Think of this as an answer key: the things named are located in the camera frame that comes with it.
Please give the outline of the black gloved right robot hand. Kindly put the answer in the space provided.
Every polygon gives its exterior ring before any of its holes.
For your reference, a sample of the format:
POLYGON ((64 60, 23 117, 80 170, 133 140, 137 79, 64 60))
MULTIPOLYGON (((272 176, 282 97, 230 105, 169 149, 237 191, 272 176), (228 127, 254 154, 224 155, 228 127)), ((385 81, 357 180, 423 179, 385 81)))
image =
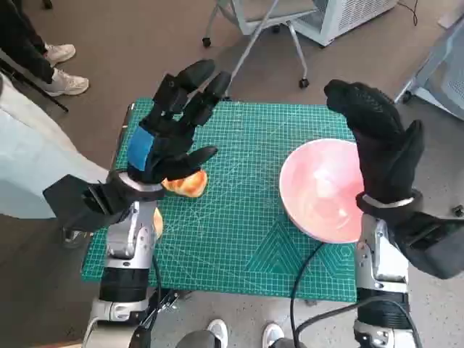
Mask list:
POLYGON ((364 194, 384 204, 411 198, 423 123, 405 128, 394 101, 364 83, 331 80, 323 90, 327 107, 345 116, 355 137, 364 194))

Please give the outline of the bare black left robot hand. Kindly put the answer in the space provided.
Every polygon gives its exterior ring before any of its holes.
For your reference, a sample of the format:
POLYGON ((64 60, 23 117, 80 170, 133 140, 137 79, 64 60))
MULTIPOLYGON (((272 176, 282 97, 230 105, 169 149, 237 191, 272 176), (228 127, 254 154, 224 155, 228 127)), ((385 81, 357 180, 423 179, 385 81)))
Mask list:
POLYGON ((152 110, 139 122, 128 145, 127 174, 131 180, 158 184, 164 179, 185 178, 216 154, 215 146, 189 151, 196 128, 212 117, 231 82, 231 74, 222 71, 201 91, 200 85, 214 71, 213 60, 201 59, 177 75, 164 76, 152 110))

